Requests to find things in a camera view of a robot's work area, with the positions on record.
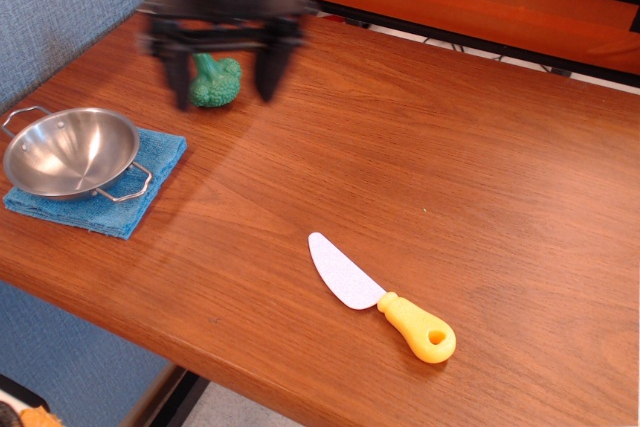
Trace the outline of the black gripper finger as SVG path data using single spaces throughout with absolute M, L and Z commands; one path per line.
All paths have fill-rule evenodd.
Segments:
M 161 56 L 161 60 L 167 84 L 175 94 L 176 106 L 179 110 L 186 111 L 189 103 L 190 54 L 180 50 L 169 50 Z
M 292 51 L 292 45 L 271 44 L 257 53 L 254 82 L 263 101 L 270 102 L 273 99 L 288 67 Z

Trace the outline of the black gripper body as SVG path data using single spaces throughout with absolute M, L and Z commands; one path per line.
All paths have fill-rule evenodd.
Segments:
M 287 57 L 302 43 L 302 21 L 316 11 L 309 0 L 146 0 L 143 48 L 154 57 L 256 50 Z

